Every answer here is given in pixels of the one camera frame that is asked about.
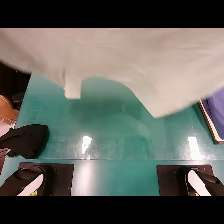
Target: blue fabric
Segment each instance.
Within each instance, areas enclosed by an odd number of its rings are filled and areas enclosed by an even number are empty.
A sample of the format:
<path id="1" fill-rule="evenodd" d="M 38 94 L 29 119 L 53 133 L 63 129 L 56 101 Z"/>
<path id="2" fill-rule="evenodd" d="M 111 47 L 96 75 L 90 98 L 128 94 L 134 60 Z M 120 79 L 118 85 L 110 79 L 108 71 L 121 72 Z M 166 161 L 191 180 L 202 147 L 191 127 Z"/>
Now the blue fabric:
<path id="1" fill-rule="evenodd" d="M 224 88 L 202 101 L 220 138 L 224 139 Z"/>

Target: green table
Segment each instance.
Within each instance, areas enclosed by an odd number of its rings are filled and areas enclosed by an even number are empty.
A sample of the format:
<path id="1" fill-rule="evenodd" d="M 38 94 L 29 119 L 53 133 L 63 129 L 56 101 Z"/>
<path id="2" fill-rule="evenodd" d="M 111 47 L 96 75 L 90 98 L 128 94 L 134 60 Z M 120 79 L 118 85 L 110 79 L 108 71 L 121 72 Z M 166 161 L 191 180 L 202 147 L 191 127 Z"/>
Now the green table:
<path id="1" fill-rule="evenodd" d="M 34 161 L 75 164 L 72 195 L 158 195 L 157 164 L 211 164 L 224 181 L 224 145 L 213 143 L 198 105 L 155 119 L 119 83 L 88 79 L 81 98 L 68 100 L 32 75 L 16 126 L 33 123 L 50 129 Z M 0 184 L 20 161 L 6 159 Z"/>

